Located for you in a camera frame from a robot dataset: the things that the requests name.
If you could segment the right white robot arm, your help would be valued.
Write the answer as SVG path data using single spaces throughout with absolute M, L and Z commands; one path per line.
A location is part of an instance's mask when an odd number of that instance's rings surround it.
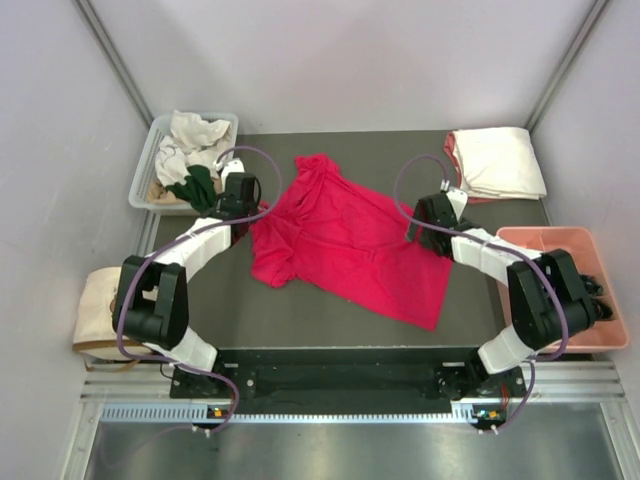
M 532 250 L 494 236 L 463 217 L 466 203 L 454 188 L 421 198 L 407 239 L 507 287 L 511 324 L 466 362 L 469 388 L 487 396 L 502 385 L 503 372 L 594 326 L 597 311 L 569 252 Z

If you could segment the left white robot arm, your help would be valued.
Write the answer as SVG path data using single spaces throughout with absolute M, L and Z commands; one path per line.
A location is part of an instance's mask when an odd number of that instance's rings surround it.
M 220 394 L 227 374 L 215 365 L 218 350 L 189 326 L 188 282 L 247 233 L 260 200 L 255 175 L 231 173 L 219 199 L 189 230 L 146 257 L 128 257 L 121 266 L 112 316 L 116 339 L 136 341 L 194 369 L 192 384 L 205 396 Z

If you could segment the red t-shirt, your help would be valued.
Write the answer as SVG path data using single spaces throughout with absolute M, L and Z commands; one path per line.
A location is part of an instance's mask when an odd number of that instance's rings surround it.
M 410 208 L 345 179 L 325 154 L 299 156 L 275 208 L 250 228 L 253 277 L 298 279 L 374 313 L 438 324 L 452 263 L 406 240 Z

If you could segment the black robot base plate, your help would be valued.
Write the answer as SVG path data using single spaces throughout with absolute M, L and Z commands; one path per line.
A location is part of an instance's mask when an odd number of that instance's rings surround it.
M 238 413 L 444 413 L 454 401 L 497 405 L 525 393 L 515 367 L 468 375 L 469 347 L 224 349 L 215 372 L 233 381 Z

